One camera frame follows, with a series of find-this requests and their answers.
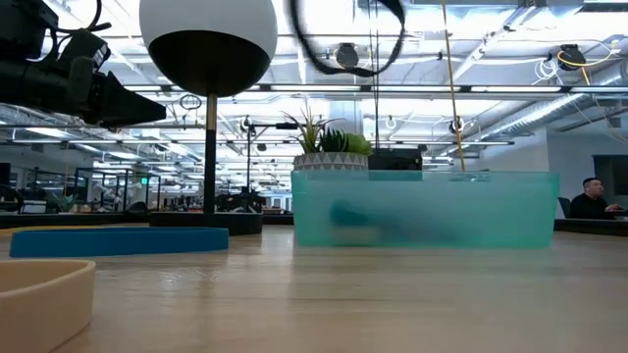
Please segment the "translucent teal box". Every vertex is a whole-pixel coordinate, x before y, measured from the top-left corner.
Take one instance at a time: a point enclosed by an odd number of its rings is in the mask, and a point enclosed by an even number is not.
[[[301,246],[543,248],[551,173],[292,172]]]

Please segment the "green plant leaves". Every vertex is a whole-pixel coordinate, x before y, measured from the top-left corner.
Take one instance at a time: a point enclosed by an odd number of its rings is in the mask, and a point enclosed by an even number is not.
[[[366,137],[364,137],[363,134],[347,133],[346,138],[348,142],[346,152],[358,153],[365,156],[370,156],[373,154],[371,142],[367,141]]]
[[[59,206],[61,212],[69,212],[77,203],[77,196],[65,196],[65,195],[57,195],[56,193],[48,194],[48,200],[53,202]]]
[[[329,129],[321,135],[323,152],[347,152],[348,146],[348,139],[344,132]]]
[[[365,156],[373,154],[371,143],[361,133],[345,133],[332,129],[325,131],[327,124],[338,119],[314,122],[312,109],[306,107],[305,111],[301,109],[301,114],[305,118],[305,126],[302,126],[297,118],[286,112],[283,113],[286,119],[298,125],[301,135],[294,137],[294,139],[299,142],[305,154],[319,152],[351,152]]]

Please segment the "man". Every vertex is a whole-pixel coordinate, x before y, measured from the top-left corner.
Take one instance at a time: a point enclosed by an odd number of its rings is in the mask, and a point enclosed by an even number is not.
[[[602,198],[604,187],[595,177],[588,177],[582,185],[585,192],[571,201],[571,218],[584,220],[614,220],[609,212],[621,210],[619,205],[606,204]]]

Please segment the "blue foam strip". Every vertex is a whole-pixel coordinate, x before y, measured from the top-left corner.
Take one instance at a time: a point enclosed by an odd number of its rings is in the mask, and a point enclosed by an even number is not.
[[[107,227],[13,234],[11,257],[54,258],[204,252],[229,248],[229,230],[209,227]]]

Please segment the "tan bowl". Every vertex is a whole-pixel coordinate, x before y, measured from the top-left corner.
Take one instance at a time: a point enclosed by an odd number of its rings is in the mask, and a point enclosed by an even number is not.
[[[89,324],[91,261],[0,261],[0,352],[48,353]]]

